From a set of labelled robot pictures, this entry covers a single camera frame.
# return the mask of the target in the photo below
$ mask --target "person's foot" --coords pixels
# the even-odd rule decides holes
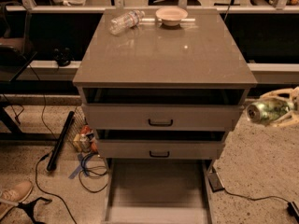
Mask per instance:
[[[21,203],[29,196],[32,188],[33,185],[30,181],[23,181],[12,189],[4,190],[0,198]],[[6,203],[0,203],[0,220],[7,214],[7,212],[9,212],[12,207],[14,206]]]

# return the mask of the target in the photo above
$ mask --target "cabinet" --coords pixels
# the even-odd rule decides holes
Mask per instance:
[[[205,161],[202,175],[196,178],[206,184],[213,162],[221,156],[225,138],[237,124],[249,89],[256,84],[217,10],[189,9],[188,18],[172,28],[163,26],[155,18],[155,11],[146,9],[139,27],[114,36],[108,26],[119,11],[106,10],[73,81],[99,153],[107,163],[114,163],[114,168],[109,166],[103,223],[157,223],[154,218],[141,217],[141,221],[134,215],[126,218],[126,214],[139,210],[134,207],[141,204],[135,199],[140,185],[152,196],[150,187],[153,192],[160,187],[159,183],[150,184],[152,179],[164,176],[172,182],[171,174],[179,170],[174,163],[194,170],[195,163]],[[146,184],[136,185],[125,194],[116,190],[123,185],[128,188],[123,182],[138,177],[132,170],[142,173],[143,169],[148,174]],[[149,170],[157,175],[150,177]],[[177,188],[184,192],[187,186]],[[153,196],[160,197],[160,201],[158,198],[155,205],[144,201],[141,206],[147,207],[145,214],[165,204],[161,203],[162,196]],[[188,209],[189,202],[183,203],[188,203],[180,205],[184,212],[192,210]],[[194,210],[203,207],[203,203],[196,206]]]

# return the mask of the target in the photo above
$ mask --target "bowl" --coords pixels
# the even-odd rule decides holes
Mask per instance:
[[[156,11],[156,16],[166,26],[177,26],[182,19],[187,18],[188,12],[179,7],[163,7]]]

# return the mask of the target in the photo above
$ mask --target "drawer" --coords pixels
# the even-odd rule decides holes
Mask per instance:
[[[94,129],[231,131],[243,106],[83,105]]]
[[[97,140],[97,148],[105,158],[214,160],[220,157],[224,143]]]

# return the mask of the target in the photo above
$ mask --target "concrete floor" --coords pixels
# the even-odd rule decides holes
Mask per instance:
[[[43,110],[41,97],[39,99],[22,97],[16,98],[17,100],[10,97],[10,99],[24,105],[25,110],[20,116],[21,128],[24,131],[39,130],[43,133],[48,131],[41,121]],[[66,100],[60,97],[47,98],[44,120],[55,133],[58,133],[64,125],[68,112],[75,110],[78,104],[78,97]],[[7,108],[7,112],[12,115],[11,107]],[[106,190],[93,194],[81,186],[78,176],[69,178],[79,165],[78,153],[71,146],[70,140],[71,138],[67,136],[55,171],[46,172],[49,158],[38,165],[38,184],[47,192],[63,197],[78,224],[100,223]],[[49,224],[74,223],[62,201],[41,192],[35,183],[36,164],[43,155],[52,150],[52,144],[3,141],[0,143],[0,187],[9,189],[24,179],[31,180],[34,189],[25,203],[40,196],[52,199],[52,203],[47,205],[37,203],[36,219]],[[227,190],[233,193],[252,198],[276,195],[299,203],[298,153],[298,125],[283,129],[264,127],[249,123],[243,115],[235,130],[229,134],[226,147],[214,167]],[[97,156],[89,162],[91,166],[102,164]],[[106,184],[107,176],[102,179],[88,179],[83,176],[83,182],[90,189],[100,189]],[[279,199],[253,202],[230,196],[224,191],[211,193],[211,199],[212,212],[218,224],[296,223],[287,213],[287,204]],[[17,208],[11,210],[0,222],[31,223],[29,217]]]

